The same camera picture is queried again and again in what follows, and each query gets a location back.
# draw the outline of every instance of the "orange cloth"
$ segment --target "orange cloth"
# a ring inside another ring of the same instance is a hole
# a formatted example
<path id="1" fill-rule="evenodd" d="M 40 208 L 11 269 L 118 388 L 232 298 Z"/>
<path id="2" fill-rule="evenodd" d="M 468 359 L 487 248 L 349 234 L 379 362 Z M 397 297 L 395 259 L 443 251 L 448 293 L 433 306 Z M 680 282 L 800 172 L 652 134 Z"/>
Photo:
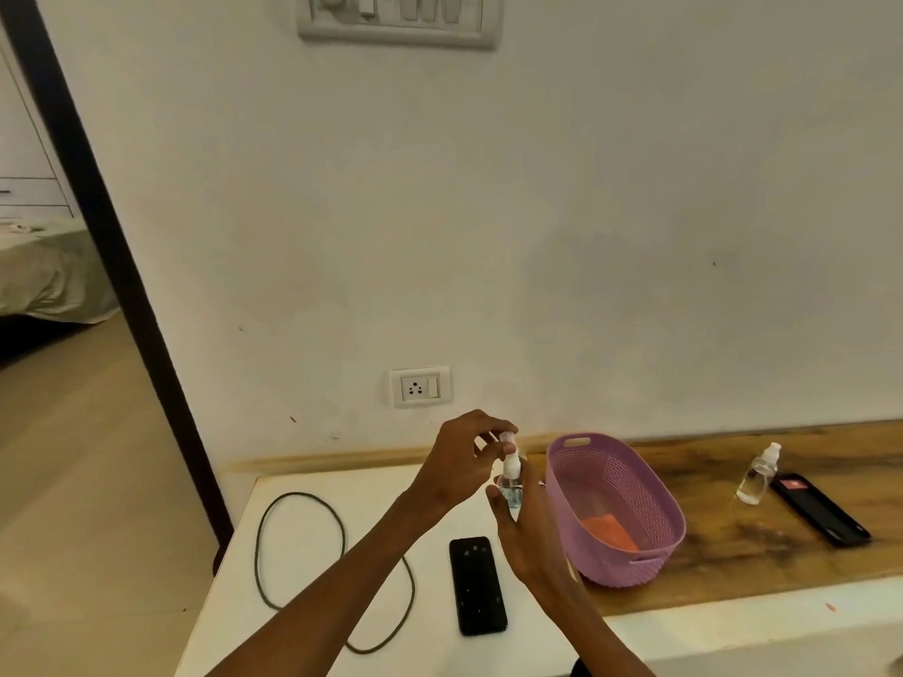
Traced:
<path id="1" fill-rule="evenodd" d="M 581 524 L 586 528 L 590 535 L 596 539 L 613 546 L 616 549 L 624 551 L 639 551 L 637 545 L 630 539 L 630 535 L 618 522 L 618 519 L 611 513 L 605 515 L 597 515 L 593 518 L 581 520 Z"/>

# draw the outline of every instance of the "black door frame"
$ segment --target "black door frame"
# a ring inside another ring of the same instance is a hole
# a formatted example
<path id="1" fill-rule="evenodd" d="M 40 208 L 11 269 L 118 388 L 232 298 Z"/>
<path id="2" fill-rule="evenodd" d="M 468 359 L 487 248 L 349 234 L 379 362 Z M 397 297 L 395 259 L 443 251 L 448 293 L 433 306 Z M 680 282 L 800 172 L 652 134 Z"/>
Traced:
<path id="1" fill-rule="evenodd" d="M 81 207 L 87 228 L 116 290 L 153 389 L 173 428 L 179 450 L 198 490 L 220 554 L 232 537 L 226 502 L 220 493 L 207 451 L 191 416 L 163 335 L 144 291 L 141 275 L 107 194 L 94 153 L 81 125 L 60 62 L 40 16 L 36 0 L 0 0 L 0 19 L 32 91 L 66 178 Z"/>

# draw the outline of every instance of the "plastic basket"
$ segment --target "plastic basket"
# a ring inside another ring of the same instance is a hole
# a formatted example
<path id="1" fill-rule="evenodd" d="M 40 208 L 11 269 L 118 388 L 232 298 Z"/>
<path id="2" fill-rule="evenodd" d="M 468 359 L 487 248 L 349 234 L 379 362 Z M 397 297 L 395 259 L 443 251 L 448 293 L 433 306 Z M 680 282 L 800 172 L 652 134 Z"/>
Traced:
<path id="1" fill-rule="evenodd" d="M 588 580 L 632 587 L 652 580 L 686 535 L 677 501 L 622 441 L 597 433 L 559 437 L 549 447 L 546 487 L 564 552 Z M 612 516 L 635 549 L 598 539 L 583 524 Z"/>

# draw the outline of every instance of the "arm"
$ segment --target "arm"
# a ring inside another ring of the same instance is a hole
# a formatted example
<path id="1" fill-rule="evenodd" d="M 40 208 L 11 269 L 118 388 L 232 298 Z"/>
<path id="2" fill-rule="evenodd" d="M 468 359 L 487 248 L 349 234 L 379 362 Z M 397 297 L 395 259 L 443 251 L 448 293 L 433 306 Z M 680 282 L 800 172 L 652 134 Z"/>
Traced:
<path id="1" fill-rule="evenodd" d="M 593 677 L 654 677 L 611 631 L 593 606 L 586 590 L 570 576 L 558 536 L 552 505 L 536 476 L 523 464 L 524 502 L 515 521 L 499 489 L 486 495 L 499 523 L 505 557 L 519 580 L 562 631 Z"/>
<path id="2" fill-rule="evenodd" d="M 323 677 L 404 553 L 489 478 L 517 432 L 481 410 L 445 422 L 413 483 L 377 525 L 282 611 L 232 651 L 208 677 Z M 479 451 L 474 440 L 487 446 Z"/>

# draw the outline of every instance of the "floor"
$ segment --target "floor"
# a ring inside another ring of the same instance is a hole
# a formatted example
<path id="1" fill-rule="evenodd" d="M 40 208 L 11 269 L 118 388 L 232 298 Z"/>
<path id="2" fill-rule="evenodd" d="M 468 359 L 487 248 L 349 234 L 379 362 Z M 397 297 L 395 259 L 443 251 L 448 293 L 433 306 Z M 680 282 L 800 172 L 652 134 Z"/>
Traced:
<path id="1" fill-rule="evenodd" d="M 0 370 L 4 677 L 169 677 L 216 549 L 121 315 Z"/>

